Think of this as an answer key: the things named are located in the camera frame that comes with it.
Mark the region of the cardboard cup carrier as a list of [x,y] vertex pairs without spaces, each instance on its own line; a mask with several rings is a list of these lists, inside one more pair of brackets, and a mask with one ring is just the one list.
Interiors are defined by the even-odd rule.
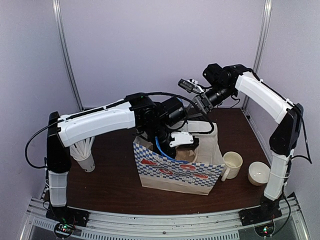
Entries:
[[177,161],[186,161],[188,163],[195,163],[198,159],[198,149],[177,146],[176,147],[176,157]]

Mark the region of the blue checkered paper bag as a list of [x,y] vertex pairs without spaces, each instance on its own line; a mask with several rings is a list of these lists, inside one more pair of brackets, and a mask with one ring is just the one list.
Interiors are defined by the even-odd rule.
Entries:
[[218,126],[205,121],[189,121],[182,130],[199,139],[196,162],[171,160],[154,152],[152,143],[137,136],[133,152],[140,183],[145,188],[207,196],[225,163],[218,144]]

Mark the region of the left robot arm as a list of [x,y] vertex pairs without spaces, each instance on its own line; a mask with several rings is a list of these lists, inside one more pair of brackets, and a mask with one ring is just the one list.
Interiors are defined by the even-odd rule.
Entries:
[[153,102],[147,93],[135,93],[117,102],[75,114],[50,115],[46,141],[49,204],[52,213],[61,222],[72,218],[67,206],[67,182],[71,169],[68,148],[101,134],[136,128],[146,133],[148,141],[160,153],[175,158],[176,147],[193,143],[188,132],[170,129],[186,116],[184,105],[171,95],[161,103]]

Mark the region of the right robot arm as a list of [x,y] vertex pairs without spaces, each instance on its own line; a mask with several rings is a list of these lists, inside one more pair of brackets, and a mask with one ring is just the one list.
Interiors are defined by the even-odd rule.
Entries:
[[272,89],[253,69],[242,64],[222,67],[211,63],[203,70],[202,76],[209,83],[206,88],[195,79],[179,82],[189,93],[195,93],[193,103],[201,111],[208,113],[225,99],[241,93],[273,120],[268,138],[270,172],[256,210],[258,219],[266,221],[275,215],[280,200],[285,197],[284,187],[290,177],[294,152],[304,128],[304,108]]

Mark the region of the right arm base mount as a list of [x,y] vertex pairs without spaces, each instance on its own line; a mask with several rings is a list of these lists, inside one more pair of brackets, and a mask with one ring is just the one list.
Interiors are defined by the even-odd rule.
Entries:
[[283,215],[279,206],[268,206],[266,204],[253,208],[244,208],[238,214],[243,227],[270,222]]

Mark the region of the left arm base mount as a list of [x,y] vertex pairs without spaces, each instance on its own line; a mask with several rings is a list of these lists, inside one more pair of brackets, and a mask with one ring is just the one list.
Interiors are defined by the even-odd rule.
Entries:
[[58,221],[62,224],[86,227],[90,213],[86,210],[75,209],[68,206],[54,207],[48,201],[46,218]]

